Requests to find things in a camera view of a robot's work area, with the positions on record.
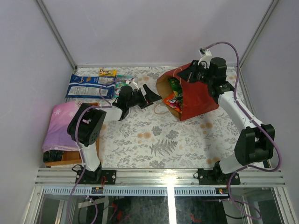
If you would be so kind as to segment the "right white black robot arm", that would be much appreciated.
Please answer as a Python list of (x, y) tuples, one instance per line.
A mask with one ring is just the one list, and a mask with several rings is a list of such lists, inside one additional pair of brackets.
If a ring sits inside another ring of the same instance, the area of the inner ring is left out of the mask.
[(255, 163), (273, 157), (275, 129), (255, 119), (236, 97), (236, 88), (226, 78), (226, 61), (220, 57), (193, 60), (178, 73), (178, 77), (188, 83), (202, 82), (207, 85), (213, 100), (229, 115), (239, 131), (234, 153), (215, 163), (208, 178), (224, 184), (244, 168), (254, 168)]

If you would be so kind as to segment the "yellow M&M's candy pack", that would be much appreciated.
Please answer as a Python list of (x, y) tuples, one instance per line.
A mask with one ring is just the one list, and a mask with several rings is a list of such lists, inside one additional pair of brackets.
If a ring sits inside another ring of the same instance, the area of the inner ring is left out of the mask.
[(117, 75), (117, 70), (111, 69), (107, 70), (104, 68), (99, 69), (99, 77), (115, 77)]

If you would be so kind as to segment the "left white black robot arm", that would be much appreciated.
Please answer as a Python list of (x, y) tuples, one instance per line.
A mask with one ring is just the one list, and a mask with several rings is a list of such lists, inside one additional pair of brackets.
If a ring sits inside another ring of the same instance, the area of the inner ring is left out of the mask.
[(161, 96), (154, 93), (147, 85), (143, 85), (145, 95), (140, 88), (130, 85), (121, 87), (116, 100), (109, 106), (95, 106), (82, 103), (67, 128), (67, 133), (79, 147), (82, 161), (81, 174), (86, 179), (97, 184), (102, 180), (101, 162), (98, 157), (96, 141), (105, 122), (122, 121), (128, 115), (129, 109), (138, 106), (144, 109)]

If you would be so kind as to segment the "green Fox's candy bag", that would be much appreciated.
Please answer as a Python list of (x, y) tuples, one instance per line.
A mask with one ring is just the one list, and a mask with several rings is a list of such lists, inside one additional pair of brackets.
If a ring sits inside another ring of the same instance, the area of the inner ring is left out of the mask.
[(114, 97), (117, 98), (119, 96), (119, 93), (121, 91), (121, 88), (125, 85), (126, 80), (130, 80), (132, 78), (135, 78), (132, 75), (118, 75), (116, 78), (116, 83), (115, 83), (115, 90), (114, 90)]

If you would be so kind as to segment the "orange candy bag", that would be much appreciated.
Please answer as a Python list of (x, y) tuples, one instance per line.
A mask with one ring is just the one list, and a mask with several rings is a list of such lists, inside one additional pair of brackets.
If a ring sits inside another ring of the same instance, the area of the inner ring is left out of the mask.
[(175, 111), (182, 113), (183, 111), (183, 98), (175, 93), (171, 93), (163, 102)]

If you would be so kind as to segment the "blue chips bag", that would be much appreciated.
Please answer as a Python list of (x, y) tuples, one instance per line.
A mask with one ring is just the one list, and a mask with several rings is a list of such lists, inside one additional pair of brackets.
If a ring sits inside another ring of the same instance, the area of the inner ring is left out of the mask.
[(113, 76), (91, 76), (82, 77), (71, 75), (67, 89), (67, 98), (105, 98), (114, 97), (116, 77)]

